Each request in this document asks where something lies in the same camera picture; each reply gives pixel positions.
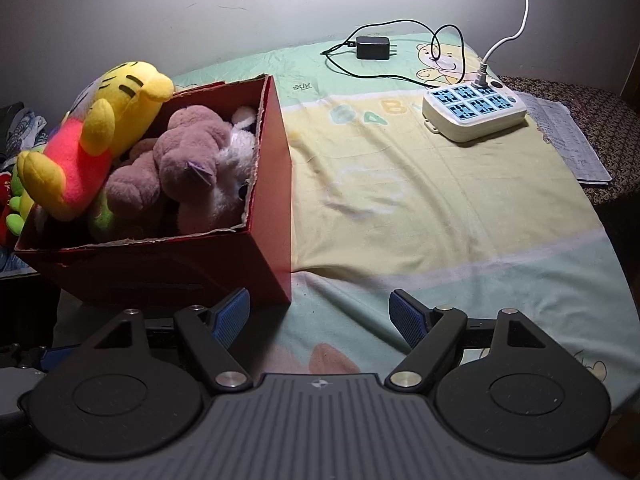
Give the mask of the yellow tiger plush toy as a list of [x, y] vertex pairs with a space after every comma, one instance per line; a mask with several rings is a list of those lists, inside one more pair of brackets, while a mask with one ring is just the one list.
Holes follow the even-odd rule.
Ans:
[[119, 64], [96, 78], [43, 151], [18, 155], [25, 191], [53, 218], [77, 218], [99, 194], [114, 160], [141, 140], [174, 91], [168, 76], [143, 61]]

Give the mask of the printed paper sheets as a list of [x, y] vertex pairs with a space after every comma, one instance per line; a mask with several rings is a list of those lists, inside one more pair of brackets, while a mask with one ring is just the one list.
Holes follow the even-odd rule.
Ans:
[[608, 170], [564, 104], [521, 91], [515, 94], [579, 183], [608, 185], [612, 182]]

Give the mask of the white fluffy plush toy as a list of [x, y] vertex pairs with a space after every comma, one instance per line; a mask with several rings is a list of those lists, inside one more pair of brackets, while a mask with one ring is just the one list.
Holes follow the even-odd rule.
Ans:
[[204, 198], [180, 206], [177, 223], [181, 234], [229, 229], [241, 223], [254, 167], [256, 122], [254, 108], [240, 106], [232, 114], [229, 145], [218, 155], [216, 184]]

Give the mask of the white blue power strip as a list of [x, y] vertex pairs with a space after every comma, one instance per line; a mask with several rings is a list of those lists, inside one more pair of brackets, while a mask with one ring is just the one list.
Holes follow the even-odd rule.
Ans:
[[523, 101], [497, 79], [488, 79], [486, 87], [462, 82], [431, 89], [422, 101], [427, 129], [454, 143], [468, 143], [518, 126], [526, 113]]

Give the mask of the cartoon bear bed sheet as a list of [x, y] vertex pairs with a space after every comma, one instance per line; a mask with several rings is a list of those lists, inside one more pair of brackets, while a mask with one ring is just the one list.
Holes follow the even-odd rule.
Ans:
[[593, 206], [534, 122], [468, 146], [428, 131], [427, 38], [384, 63], [323, 44], [176, 77], [183, 88], [273, 76], [292, 158], [292, 302], [235, 344], [253, 375], [388, 374], [408, 351], [395, 289], [472, 318], [522, 310], [608, 389], [639, 392], [639, 319]]

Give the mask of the green plush toy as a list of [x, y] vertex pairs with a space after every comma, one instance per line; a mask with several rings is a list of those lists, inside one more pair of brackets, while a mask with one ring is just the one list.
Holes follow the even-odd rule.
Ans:
[[6, 217], [6, 227], [12, 235], [19, 237], [35, 202], [25, 190], [18, 175], [17, 166], [12, 170], [10, 189], [11, 197], [8, 203], [10, 212]]

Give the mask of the red cardboard box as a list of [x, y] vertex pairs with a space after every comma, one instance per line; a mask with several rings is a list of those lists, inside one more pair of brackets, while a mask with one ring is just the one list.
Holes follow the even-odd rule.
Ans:
[[15, 252], [82, 301], [207, 304], [245, 287], [253, 304], [291, 300], [292, 162], [273, 76], [213, 82], [176, 93], [148, 133], [170, 115], [206, 105], [229, 117], [241, 105], [257, 112], [257, 150], [238, 226], [187, 236], [82, 244], [75, 222], [31, 214]]

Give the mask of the patterned brown seat cushion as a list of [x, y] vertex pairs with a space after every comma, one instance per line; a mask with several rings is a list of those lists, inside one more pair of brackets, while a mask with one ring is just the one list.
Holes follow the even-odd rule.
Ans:
[[612, 177], [605, 186], [588, 186], [593, 205], [639, 197], [639, 115], [613, 92], [538, 78], [508, 77], [511, 89], [564, 104]]

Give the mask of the black power adapter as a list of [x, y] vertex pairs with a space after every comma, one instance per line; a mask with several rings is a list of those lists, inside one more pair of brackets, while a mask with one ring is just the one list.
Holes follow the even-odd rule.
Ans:
[[356, 58], [363, 61], [387, 61], [397, 53], [390, 38], [383, 36], [358, 36], [355, 48]]

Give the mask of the pink plush teddy bear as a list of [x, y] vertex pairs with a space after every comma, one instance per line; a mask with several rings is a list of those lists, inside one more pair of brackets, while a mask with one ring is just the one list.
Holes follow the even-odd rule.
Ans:
[[130, 163], [108, 177], [108, 208], [118, 218], [138, 220], [166, 195], [179, 205], [177, 226], [183, 235], [235, 226], [238, 201], [222, 189], [220, 168], [231, 133], [232, 125], [206, 106], [180, 108], [159, 138], [139, 141]]

